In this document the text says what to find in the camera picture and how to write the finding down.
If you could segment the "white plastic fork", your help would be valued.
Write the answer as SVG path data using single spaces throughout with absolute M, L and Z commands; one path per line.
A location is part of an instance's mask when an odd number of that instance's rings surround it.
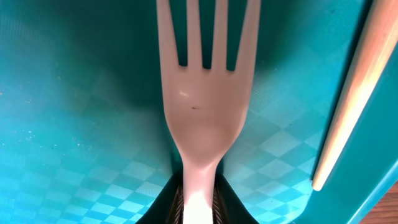
M 210 69 L 203 67 L 200 8 L 187 2 L 187 65 L 178 62 L 170 3 L 156 2 L 164 114 L 183 163 L 183 222 L 213 221 L 216 168 L 246 120 L 254 67 L 261 2 L 249 0 L 236 67 L 226 67 L 228 2 L 215 3 Z

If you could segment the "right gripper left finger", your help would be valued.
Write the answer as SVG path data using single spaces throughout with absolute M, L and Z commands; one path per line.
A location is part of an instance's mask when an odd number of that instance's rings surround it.
M 182 171 L 174 173 L 148 211 L 137 224 L 182 224 L 183 223 L 183 184 Z

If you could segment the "wooden chopstick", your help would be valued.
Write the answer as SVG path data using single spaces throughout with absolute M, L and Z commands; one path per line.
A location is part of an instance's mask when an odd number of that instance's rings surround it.
M 313 176 L 313 190 L 323 188 L 396 43 L 397 0 L 373 1 Z

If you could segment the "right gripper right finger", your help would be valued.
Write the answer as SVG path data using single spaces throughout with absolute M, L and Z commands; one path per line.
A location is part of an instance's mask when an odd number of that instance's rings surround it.
M 220 173 L 215 176 L 212 213 L 213 224 L 259 224 Z

